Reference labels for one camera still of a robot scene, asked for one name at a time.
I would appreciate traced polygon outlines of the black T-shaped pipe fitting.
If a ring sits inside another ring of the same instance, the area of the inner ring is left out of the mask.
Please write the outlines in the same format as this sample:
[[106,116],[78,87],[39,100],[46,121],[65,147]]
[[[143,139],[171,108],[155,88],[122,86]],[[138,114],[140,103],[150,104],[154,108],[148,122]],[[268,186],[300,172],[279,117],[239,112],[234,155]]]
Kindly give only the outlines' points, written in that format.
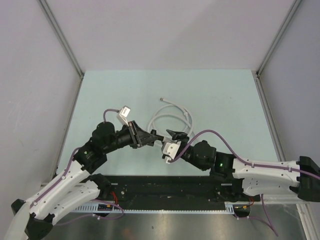
[[156,138],[157,141],[161,141],[162,142],[164,140],[164,138],[165,138],[163,135],[159,135],[155,129],[152,129],[150,131],[150,134],[153,135]]

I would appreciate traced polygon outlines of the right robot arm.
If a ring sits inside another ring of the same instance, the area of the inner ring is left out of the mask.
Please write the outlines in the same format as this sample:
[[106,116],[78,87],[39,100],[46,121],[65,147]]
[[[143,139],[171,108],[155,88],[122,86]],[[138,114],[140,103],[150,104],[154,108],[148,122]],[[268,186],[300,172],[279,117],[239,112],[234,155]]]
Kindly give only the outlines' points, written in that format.
[[235,181],[232,193],[247,196],[296,194],[303,201],[320,201],[320,168],[308,156],[296,161],[266,162],[242,158],[224,140],[229,153],[219,152],[205,140],[196,144],[185,132],[167,131],[162,157],[167,164],[183,159],[220,181]]

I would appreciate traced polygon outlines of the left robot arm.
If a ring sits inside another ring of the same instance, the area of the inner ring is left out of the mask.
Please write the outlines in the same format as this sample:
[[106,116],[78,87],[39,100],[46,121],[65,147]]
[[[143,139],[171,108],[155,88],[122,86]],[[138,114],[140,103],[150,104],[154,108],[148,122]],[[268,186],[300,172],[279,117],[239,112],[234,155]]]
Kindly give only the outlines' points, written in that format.
[[108,194],[110,182],[94,173],[107,161],[107,154],[126,146],[134,149],[153,146],[163,139],[156,130],[147,132],[135,121],[119,131],[111,122],[101,122],[88,142],[73,151],[65,170],[32,197],[12,203],[14,218],[4,238],[41,240],[76,207]]

